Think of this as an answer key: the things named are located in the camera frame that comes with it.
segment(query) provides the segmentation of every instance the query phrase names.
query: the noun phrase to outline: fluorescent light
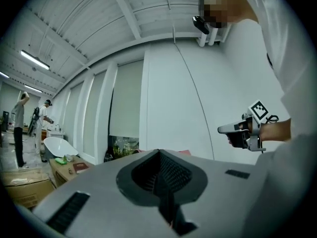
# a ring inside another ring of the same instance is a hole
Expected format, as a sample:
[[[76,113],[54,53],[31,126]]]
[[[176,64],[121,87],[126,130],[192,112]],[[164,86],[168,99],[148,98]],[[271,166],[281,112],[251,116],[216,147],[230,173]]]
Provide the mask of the fluorescent light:
[[[5,75],[4,73],[0,72],[0,75],[2,75],[3,77],[6,77],[6,78],[10,78],[8,75]]]
[[[43,93],[43,91],[38,90],[38,89],[35,89],[35,88],[31,87],[31,86],[28,86],[28,85],[24,85],[24,86],[25,86],[26,88],[32,89],[33,91],[36,91],[36,92],[39,92],[39,93]]]
[[[21,55],[23,55],[28,60],[31,60],[32,62],[36,63],[40,67],[43,67],[44,69],[50,69],[50,67],[46,63],[41,62],[39,59],[35,58],[34,56],[30,55],[24,50],[21,50]]]

